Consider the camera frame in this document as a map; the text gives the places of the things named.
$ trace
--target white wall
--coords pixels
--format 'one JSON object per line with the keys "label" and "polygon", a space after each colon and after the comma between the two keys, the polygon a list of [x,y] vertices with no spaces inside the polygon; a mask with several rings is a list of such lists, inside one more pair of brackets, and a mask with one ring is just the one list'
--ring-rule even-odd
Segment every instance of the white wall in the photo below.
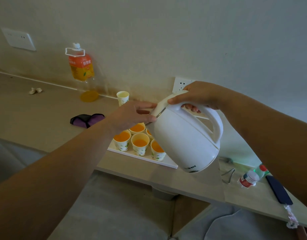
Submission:
{"label": "white wall", "polygon": [[[307,0],[0,0],[0,27],[28,32],[37,49],[0,32],[0,71],[71,85],[64,48],[80,42],[109,94],[158,101],[180,75],[307,122]],[[221,154],[257,164],[224,123]]]}

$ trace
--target white tray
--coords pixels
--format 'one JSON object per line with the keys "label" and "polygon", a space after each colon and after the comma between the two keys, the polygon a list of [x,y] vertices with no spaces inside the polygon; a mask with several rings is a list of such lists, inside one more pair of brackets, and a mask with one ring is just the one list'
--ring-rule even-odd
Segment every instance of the white tray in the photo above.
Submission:
{"label": "white tray", "polygon": [[167,166],[167,167],[170,167],[170,168],[178,168],[178,165],[175,164],[175,162],[172,161],[171,158],[168,155],[166,155],[162,161],[153,160],[152,157],[151,157],[151,148],[150,147],[148,147],[147,152],[144,156],[138,156],[138,155],[134,154],[134,151],[132,149],[132,145],[129,146],[129,148],[126,152],[122,152],[122,151],[117,150],[114,142],[111,141],[111,143],[108,147],[108,150],[112,151],[112,152],[120,153],[120,154],[123,154],[123,155],[126,155],[126,156],[135,157],[135,158],[138,158],[138,159],[141,159],[141,160],[145,160],[145,161],[148,161],[148,162],[151,162],[151,163],[164,165],[164,166]]}

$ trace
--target white electric kettle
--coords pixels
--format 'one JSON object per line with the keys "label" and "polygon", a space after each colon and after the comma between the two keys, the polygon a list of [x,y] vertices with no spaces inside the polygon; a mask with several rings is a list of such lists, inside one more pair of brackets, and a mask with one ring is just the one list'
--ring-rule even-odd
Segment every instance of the white electric kettle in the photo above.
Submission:
{"label": "white electric kettle", "polygon": [[213,125],[213,133],[195,116],[181,108],[181,105],[170,105],[167,100],[185,93],[174,93],[151,111],[157,117],[155,122],[146,124],[150,133],[168,156],[185,172],[195,173],[209,166],[219,153],[223,125],[218,113],[201,104],[194,104],[208,116]]}

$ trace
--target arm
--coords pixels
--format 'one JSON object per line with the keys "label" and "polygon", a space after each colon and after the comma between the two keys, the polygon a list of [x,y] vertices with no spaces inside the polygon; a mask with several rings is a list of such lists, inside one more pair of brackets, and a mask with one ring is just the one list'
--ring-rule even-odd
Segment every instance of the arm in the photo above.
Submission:
{"label": "arm", "polygon": [[[184,89],[189,92],[168,102],[220,109],[270,172],[307,206],[307,123],[216,84],[196,81]],[[186,108],[199,112],[190,104]]]}
{"label": "arm", "polygon": [[155,121],[142,110],[155,106],[128,102],[1,183],[0,239],[47,239],[76,201],[113,136],[139,122]]}

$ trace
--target paper cup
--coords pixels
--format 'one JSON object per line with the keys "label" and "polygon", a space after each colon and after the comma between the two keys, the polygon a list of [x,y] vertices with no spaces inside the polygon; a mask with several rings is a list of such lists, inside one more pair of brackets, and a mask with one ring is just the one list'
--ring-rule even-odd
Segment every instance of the paper cup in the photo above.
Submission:
{"label": "paper cup", "polygon": [[166,153],[165,152],[156,152],[153,148],[152,148],[152,143],[155,140],[152,140],[152,142],[150,143],[151,146],[151,157],[156,160],[156,161],[162,161],[163,158],[165,157]]}
{"label": "paper cup", "polygon": [[129,100],[129,93],[126,91],[117,92],[119,106],[125,104]]}
{"label": "paper cup", "polygon": [[[134,141],[135,140],[139,140],[139,139],[144,140],[145,142],[147,142],[147,145],[142,146],[142,147],[134,145]],[[146,134],[144,134],[144,133],[137,133],[137,134],[133,135],[132,138],[131,138],[131,143],[132,143],[132,146],[133,146],[135,154],[138,155],[138,156],[143,157],[144,154],[147,151],[147,148],[148,148],[148,145],[149,145],[149,141],[150,141],[149,137]]]}
{"label": "paper cup", "polygon": [[144,131],[146,130],[146,126],[144,125],[144,123],[138,123],[138,124],[143,126],[143,130],[142,131],[132,131],[131,129],[129,129],[131,136],[133,136],[137,133],[144,133]]}
{"label": "paper cup", "polygon": [[148,129],[146,129],[146,134],[147,134],[147,136],[149,137],[149,140],[150,140],[150,143],[151,143],[152,140],[153,140],[154,138],[153,138],[152,135],[150,135],[150,134],[148,133]]}
{"label": "paper cup", "polygon": [[130,134],[130,131],[128,130],[124,130],[125,132],[127,132],[129,134],[129,138],[128,140],[126,141],[116,141],[115,139],[113,139],[114,141],[114,144],[116,145],[116,148],[119,150],[119,151],[122,151],[122,152],[126,152],[129,148],[129,143],[130,143],[130,138],[131,138],[131,134]]}

